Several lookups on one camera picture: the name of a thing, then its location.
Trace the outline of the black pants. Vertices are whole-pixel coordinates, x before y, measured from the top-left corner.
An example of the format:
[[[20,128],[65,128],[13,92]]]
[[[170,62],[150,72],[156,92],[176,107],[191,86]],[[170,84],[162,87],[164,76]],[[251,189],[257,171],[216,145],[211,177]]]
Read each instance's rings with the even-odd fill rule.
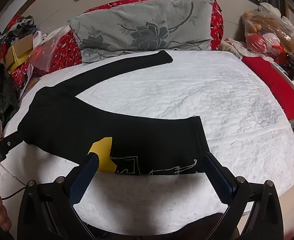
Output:
[[[105,80],[171,63],[166,51],[104,64],[38,90],[17,130],[23,141],[80,163],[95,142],[111,138],[109,159],[123,175],[202,173],[209,152],[200,117],[153,119],[104,111],[78,95]]]

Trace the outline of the white quilted bedspread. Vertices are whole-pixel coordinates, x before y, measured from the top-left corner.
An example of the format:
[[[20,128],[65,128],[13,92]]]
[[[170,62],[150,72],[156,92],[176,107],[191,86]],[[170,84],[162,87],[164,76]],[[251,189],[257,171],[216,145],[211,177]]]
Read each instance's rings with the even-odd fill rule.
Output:
[[[5,134],[24,141],[2,166],[19,180],[66,175],[111,138],[111,172],[94,176],[80,218],[128,235],[171,233],[226,210],[201,169],[211,152],[236,176],[294,185],[294,133],[267,85],[222,51],[118,56],[48,74]]]

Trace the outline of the cardboard box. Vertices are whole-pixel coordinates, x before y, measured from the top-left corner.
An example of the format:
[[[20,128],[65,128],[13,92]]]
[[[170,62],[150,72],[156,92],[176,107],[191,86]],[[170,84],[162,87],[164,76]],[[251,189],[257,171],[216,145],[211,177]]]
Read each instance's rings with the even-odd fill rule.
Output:
[[[32,50],[33,34],[30,34],[11,45],[3,59],[1,59],[1,62],[4,64],[8,73],[11,74],[29,58]]]

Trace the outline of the clear plastic zip bag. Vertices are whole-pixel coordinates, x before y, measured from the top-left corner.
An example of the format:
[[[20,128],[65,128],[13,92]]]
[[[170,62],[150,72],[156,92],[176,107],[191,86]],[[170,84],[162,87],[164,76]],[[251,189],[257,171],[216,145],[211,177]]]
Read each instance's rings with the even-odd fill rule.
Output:
[[[52,31],[36,46],[29,55],[29,61],[33,67],[49,72],[51,61],[60,38],[70,31],[68,25]]]

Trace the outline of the red cushion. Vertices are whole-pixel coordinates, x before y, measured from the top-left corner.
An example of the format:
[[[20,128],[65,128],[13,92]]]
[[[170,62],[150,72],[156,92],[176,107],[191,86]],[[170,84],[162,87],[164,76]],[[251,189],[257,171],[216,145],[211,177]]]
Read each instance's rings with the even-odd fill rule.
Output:
[[[261,57],[242,57],[245,63],[270,89],[288,120],[294,119],[294,90],[272,67],[270,62]]]

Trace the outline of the red patterned quilt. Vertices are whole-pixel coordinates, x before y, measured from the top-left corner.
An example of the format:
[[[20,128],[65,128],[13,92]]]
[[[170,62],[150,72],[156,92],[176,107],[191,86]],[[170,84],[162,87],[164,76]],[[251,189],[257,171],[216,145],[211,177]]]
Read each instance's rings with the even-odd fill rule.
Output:
[[[91,12],[95,10],[112,9],[120,5],[127,5],[144,1],[149,0],[118,0],[115,2],[93,7],[86,11]],[[217,1],[214,0],[210,22],[210,35],[212,38],[210,46],[212,50],[218,49],[218,46],[222,41],[223,34],[224,27],[222,9],[218,5]],[[76,44],[76,40],[72,32],[68,31],[58,40],[58,44],[54,48],[53,58],[50,61],[49,72],[52,73],[57,70],[71,67],[80,63],[82,63],[82,61],[79,46]],[[22,89],[23,86],[28,83],[28,79],[30,77],[28,75],[28,70],[30,69],[31,66],[29,65],[29,60],[26,60],[10,74],[10,77],[12,78],[16,89]]]

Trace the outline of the white bottle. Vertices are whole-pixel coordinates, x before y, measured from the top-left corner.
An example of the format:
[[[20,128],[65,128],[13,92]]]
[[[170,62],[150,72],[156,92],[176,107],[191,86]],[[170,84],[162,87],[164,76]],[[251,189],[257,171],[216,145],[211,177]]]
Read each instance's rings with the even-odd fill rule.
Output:
[[[36,48],[43,41],[42,31],[37,30],[33,35],[33,48]]]

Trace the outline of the white power strip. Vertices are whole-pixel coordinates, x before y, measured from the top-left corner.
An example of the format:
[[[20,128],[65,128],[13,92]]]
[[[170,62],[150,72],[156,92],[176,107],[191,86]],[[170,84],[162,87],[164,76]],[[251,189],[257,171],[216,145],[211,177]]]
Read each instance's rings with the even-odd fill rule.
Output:
[[[289,84],[291,89],[294,90],[294,80],[289,78],[289,75],[281,68],[276,62],[271,63],[272,68]]]

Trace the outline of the bag of plush toys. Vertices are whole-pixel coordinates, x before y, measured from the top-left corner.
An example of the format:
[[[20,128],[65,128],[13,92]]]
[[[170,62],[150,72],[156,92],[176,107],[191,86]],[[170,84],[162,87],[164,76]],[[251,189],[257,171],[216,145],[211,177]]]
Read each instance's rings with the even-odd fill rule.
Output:
[[[257,10],[242,15],[247,46],[257,53],[274,56],[284,50],[294,54],[294,26],[269,3],[260,3]]]

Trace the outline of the grey floral pillow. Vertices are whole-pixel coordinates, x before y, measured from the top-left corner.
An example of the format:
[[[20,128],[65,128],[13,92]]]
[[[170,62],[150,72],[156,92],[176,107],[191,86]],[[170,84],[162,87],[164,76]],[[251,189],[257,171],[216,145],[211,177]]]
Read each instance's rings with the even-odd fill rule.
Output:
[[[211,50],[214,0],[148,0],[69,21],[84,63],[156,50]]]

